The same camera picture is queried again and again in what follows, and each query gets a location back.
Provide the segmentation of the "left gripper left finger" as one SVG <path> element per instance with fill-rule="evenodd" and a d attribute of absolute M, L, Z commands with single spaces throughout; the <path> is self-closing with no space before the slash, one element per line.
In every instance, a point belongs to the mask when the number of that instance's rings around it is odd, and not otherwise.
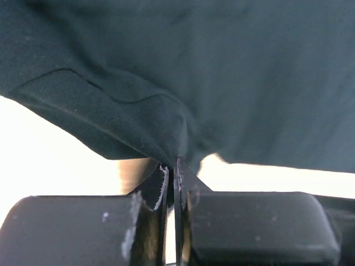
<path fill-rule="evenodd" d="M 1 227 L 2 265 L 165 265 L 169 170 L 125 196 L 29 196 Z"/>

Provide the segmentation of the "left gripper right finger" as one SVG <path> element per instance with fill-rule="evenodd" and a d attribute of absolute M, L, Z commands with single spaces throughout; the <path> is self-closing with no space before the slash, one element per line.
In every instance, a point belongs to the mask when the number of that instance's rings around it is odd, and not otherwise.
<path fill-rule="evenodd" d="M 337 265 L 341 245 L 304 192 L 214 192 L 182 156 L 174 169 L 177 265 Z"/>

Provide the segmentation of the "black t shirt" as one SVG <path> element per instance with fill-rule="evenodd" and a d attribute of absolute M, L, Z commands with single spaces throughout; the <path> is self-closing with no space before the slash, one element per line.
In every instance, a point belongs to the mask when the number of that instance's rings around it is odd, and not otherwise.
<path fill-rule="evenodd" d="M 354 172 L 353 1 L 2 1 L 1 95 L 111 159 Z"/>

